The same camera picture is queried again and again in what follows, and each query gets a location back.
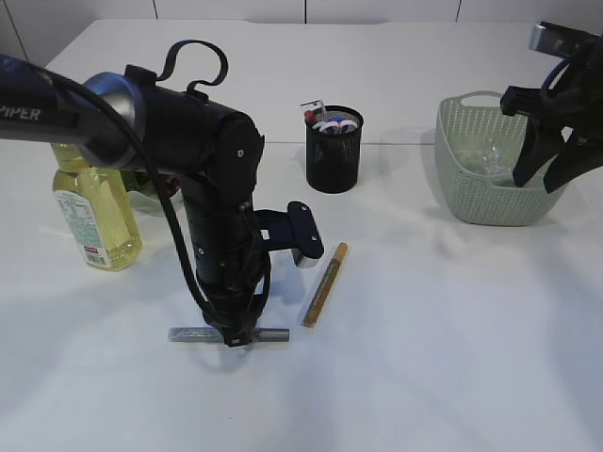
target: pen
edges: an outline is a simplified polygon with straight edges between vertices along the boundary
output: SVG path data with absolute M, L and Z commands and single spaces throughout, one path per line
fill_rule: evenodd
M 339 272 L 339 268 L 341 268 L 341 264 L 343 263 L 347 252 L 348 244 L 341 242 L 337 246 L 333 258 L 331 259 L 331 262 L 327 266 L 327 269 L 322 276 L 322 280 L 320 280 L 317 292 L 312 298 L 308 311 L 305 313 L 302 323 L 304 327 L 312 328 L 316 325 L 318 316 L 320 315 L 320 312 L 327 301 L 327 297 L 329 297 L 329 293 L 331 292 L 335 278 Z

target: white wall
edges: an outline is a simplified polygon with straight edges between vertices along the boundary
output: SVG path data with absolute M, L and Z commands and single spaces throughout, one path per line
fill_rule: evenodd
M 97 19 L 154 19 L 152 0 L 6 0 L 30 60 L 45 65 Z
M 603 31 L 603 0 L 463 0 L 459 21 L 549 21 L 581 28 L 598 35 Z
M 155 0 L 161 19 L 303 24 L 303 0 Z
M 536 22 L 600 33 L 603 0 L 0 0 L 0 52 L 46 64 L 97 19 L 236 19 L 265 23 Z
M 25 57 L 4 0 L 0 0 L 0 54 L 17 58 Z

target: white tabletop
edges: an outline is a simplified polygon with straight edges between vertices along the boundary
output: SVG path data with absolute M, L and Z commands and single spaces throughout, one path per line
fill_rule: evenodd
M 365 143 L 433 143 L 441 100 L 509 85 L 540 86 L 558 59 L 528 49 L 532 24 L 252 24 L 236 21 L 99 21 L 49 66 L 78 81 L 136 64 L 158 73 L 178 40 L 209 40 L 230 61 L 217 102 L 252 116 L 272 142 L 303 142 L 300 104 L 323 99 L 365 117 Z M 213 79 L 218 59 L 182 52 L 165 86 Z

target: black cable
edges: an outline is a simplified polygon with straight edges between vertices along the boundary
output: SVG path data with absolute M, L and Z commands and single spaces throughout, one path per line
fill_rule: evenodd
M 170 198 L 168 197 L 166 189 L 163 186 L 163 183 L 159 176 L 159 172 L 157 170 L 157 166 L 153 159 L 150 158 L 146 152 L 144 152 L 144 146 L 140 141 L 139 137 L 136 135 L 136 132 L 134 132 L 132 127 L 130 127 L 130 125 L 125 121 L 125 119 L 118 112 L 116 112 L 113 107 L 105 101 L 105 99 L 100 97 L 95 92 L 89 90 L 83 85 L 80 85 L 79 83 L 73 81 L 70 78 L 64 77 L 63 75 L 53 73 L 51 71 L 48 71 L 47 69 L 38 67 L 34 64 L 30 64 L 30 66 L 35 71 L 39 71 L 50 77 L 52 82 L 57 86 L 63 87 L 68 91 L 73 92 L 82 99 L 88 101 L 90 104 L 94 105 L 101 111 L 101 113 L 106 115 L 115 124 L 115 126 L 125 135 L 125 137 L 128 139 L 136 153 L 142 159 L 144 168 L 149 174 L 151 183 L 153 184 L 153 187 L 157 192 L 157 197 L 159 198 L 161 207 L 163 208 L 163 211 L 166 215 L 166 220 L 168 221 L 168 225 L 170 226 L 174 246 L 176 247 L 176 253 L 178 254 L 178 260 L 180 261 L 180 267 L 182 268 L 182 272 L 184 274 L 185 281 L 187 282 L 187 287 L 188 291 L 190 292 L 190 295 L 192 295 L 193 299 L 203 312 L 210 312 L 211 316 L 215 320 L 220 322 L 222 325 L 228 325 L 228 319 L 220 315 L 217 310 L 214 309 L 213 305 L 204 298 L 203 294 L 201 293 L 201 290 L 199 289 L 199 285 L 197 285 L 195 273 L 188 259 L 187 245 L 185 242 L 185 238 L 182 234 L 182 230 L 180 229 L 180 223 L 178 222 L 176 212 L 174 211 Z
M 557 66 L 555 66 L 555 68 L 553 68 L 551 73 L 546 77 L 543 85 L 540 87 L 540 99 L 546 106 L 553 106 L 555 104 L 555 98 L 550 96 L 548 92 L 555 79 L 559 76 L 560 73 L 562 73 L 565 68 L 567 68 L 567 66 L 569 66 L 572 60 L 572 57 L 568 57 L 562 60 Z

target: bottle label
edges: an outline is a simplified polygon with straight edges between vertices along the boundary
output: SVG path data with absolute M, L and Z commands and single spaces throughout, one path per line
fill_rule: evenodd
M 65 190 L 55 191 L 55 198 L 86 262 L 95 266 L 111 266 L 90 201 Z

